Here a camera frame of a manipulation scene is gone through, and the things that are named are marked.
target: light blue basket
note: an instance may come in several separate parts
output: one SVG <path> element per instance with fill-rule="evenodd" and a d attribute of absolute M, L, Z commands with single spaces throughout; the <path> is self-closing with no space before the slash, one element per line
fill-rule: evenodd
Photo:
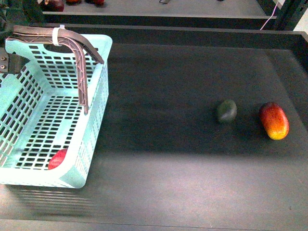
<path fill-rule="evenodd" d="M 78 105 L 75 57 L 42 44 L 7 41 L 6 50 L 30 60 L 18 75 L 0 75 L 0 183 L 81 188 L 86 182 L 108 98 L 112 39 L 83 35 L 105 61 L 86 55 L 89 113 Z M 47 170 L 58 150 L 64 161 Z"/>

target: basket holes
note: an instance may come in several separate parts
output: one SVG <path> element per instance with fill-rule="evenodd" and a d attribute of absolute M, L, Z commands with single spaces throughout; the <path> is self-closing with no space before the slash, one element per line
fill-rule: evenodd
<path fill-rule="evenodd" d="M 24 83 L 25 79 L 26 79 L 25 77 L 22 77 L 22 79 L 20 80 L 20 82 L 21 82 L 21 83 Z"/>
<path fill-rule="evenodd" d="M 8 117 L 8 119 L 6 120 L 5 124 L 8 125 L 10 123 L 10 121 L 12 120 L 11 117 Z"/>
<path fill-rule="evenodd" d="M 0 135 L 3 134 L 4 130 L 5 130 L 5 127 L 1 128 L 1 130 L 0 130 Z"/>
<path fill-rule="evenodd" d="M 2 116 L 2 118 L 1 118 L 1 121 L 2 121 L 2 122 L 5 120 L 5 118 L 6 118 L 7 115 L 8 115 L 8 114 L 5 113 L 5 114 Z"/>
<path fill-rule="evenodd" d="M 11 104 L 8 108 L 8 112 L 13 108 L 13 105 Z"/>
<path fill-rule="evenodd" d="M 30 92 L 30 93 L 31 93 L 31 94 L 33 94 L 33 93 L 34 93 L 34 91 L 35 91 L 35 89 L 33 88 L 33 89 L 31 90 L 31 92 Z"/>
<path fill-rule="evenodd" d="M 14 127 L 14 131 L 17 131 L 19 128 L 19 124 L 16 124 L 16 126 Z"/>
<path fill-rule="evenodd" d="M 14 108 L 14 110 L 11 112 L 12 115 L 15 115 L 16 111 L 17 111 L 17 108 Z"/>
<path fill-rule="evenodd" d="M 13 144 L 15 144 L 15 143 L 16 143 L 17 139 L 18 139 L 18 137 L 17 137 L 17 136 L 15 136 L 15 137 L 14 137 L 14 140 L 13 140 Z"/>
<path fill-rule="evenodd" d="M 16 119 L 20 116 L 21 112 L 18 112 L 16 115 Z"/>
<path fill-rule="evenodd" d="M 21 77 L 21 73 L 19 73 L 17 76 L 16 76 L 16 78 L 19 80 L 20 79 L 20 77 Z"/>
<path fill-rule="evenodd" d="M 3 137 L 6 139 L 9 135 L 9 133 L 10 133 L 10 131 L 7 130 L 6 133 L 3 135 Z"/>
<path fill-rule="evenodd" d="M 10 128 L 13 128 L 13 126 L 15 125 L 15 123 L 16 123 L 16 122 L 13 120 L 12 123 L 11 123 L 11 125 L 10 125 Z"/>
<path fill-rule="evenodd" d="M 17 106 L 20 106 L 22 102 L 23 102 L 23 101 L 20 100 L 20 101 L 18 102 Z"/>
<path fill-rule="evenodd" d="M 18 134 L 20 134 L 20 133 L 22 132 L 23 128 L 24 128 L 24 127 L 20 127 L 20 128 L 19 128 Z"/>

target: green avocado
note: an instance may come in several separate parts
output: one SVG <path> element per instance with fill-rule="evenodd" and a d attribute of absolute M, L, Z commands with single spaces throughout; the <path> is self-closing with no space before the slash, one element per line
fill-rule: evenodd
<path fill-rule="evenodd" d="M 237 114 L 237 107 L 233 100 L 225 100 L 217 107 L 217 120 L 219 123 L 232 122 Z"/>

